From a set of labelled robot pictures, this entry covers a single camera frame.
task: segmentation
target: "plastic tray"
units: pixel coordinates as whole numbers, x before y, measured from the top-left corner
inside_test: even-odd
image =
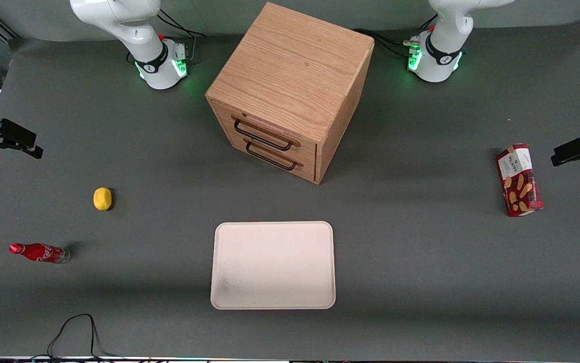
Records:
[[[334,281],[332,227],[325,221],[216,228],[211,303],[217,309],[328,309]]]

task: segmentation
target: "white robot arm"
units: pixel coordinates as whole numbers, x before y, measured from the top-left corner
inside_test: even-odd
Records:
[[[468,14],[476,9],[502,7],[514,0],[428,0],[439,16],[435,29],[425,30],[411,38],[420,48],[409,60],[409,70],[422,80],[442,82],[458,68],[460,51],[474,29],[474,19]]]
[[[161,40],[151,25],[139,23],[158,14],[160,0],[71,0],[71,8],[84,23],[117,37],[152,88],[168,89],[186,76],[184,45]]]

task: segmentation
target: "black handle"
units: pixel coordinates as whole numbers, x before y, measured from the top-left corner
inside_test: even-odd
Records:
[[[276,161],[273,161],[273,160],[272,160],[272,159],[270,159],[270,158],[266,158],[265,156],[263,156],[263,155],[260,155],[258,152],[253,152],[253,151],[251,151],[251,150],[249,149],[249,147],[250,147],[250,146],[251,146],[251,142],[248,142],[248,143],[247,143],[247,146],[245,147],[245,149],[247,150],[248,154],[250,154],[250,155],[253,155],[253,156],[257,157],[257,158],[261,159],[262,161],[267,161],[267,163],[270,163],[270,164],[274,165],[275,167],[279,167],[279,168],[282,168],[283,170],[287,170],[287,171],[292,171],[292,170],[294,170],[294,168],[296,167],[296,164],[297,164],[297,163],[296,163],[296,161],[294,161],[294,162],[292,163],[292,166],[290,166],[290,167],[287,167],[287,166],[285,166],[285,165],[283,165],[283,164],[281,164],[281,163],[278,163],[278,162],[276,162]]]
[[[276,143],[273,142],[269,142],[263,138],[260,138],[252,133],[248,133],[248,131],[245,130],[241,130],[238,128],[238,125],[240,124],[241,120],[237,119],[236,117],[234,117],[234,119],[236,120],[234,122],[234,128],[236,129],[236,131],[238,131],[239,133],[245,135],[245,136],[249,136],[250,138],[252,138],[253,140],[256,140],[257,142],[261,142],[264,143],[267,146],[271,146],[274,147],[274,149],[280,150],[280,151],[288,151],[290,150],[290,147],[292,146],[292,142],[288,142],[287,146],[281,146],[281,145],[276,145]]]

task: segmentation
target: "cabinet top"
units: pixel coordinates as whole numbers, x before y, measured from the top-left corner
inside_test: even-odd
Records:
[[[366,35],[267,3],[206,96],[320,142],[373,44]]]

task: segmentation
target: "coca-cola bottle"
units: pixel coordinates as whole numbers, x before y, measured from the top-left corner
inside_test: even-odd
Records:
[[[65,264],[71,259],[71,251],[45,244],[11,244],[10,253],[25,256],[28,260]]]

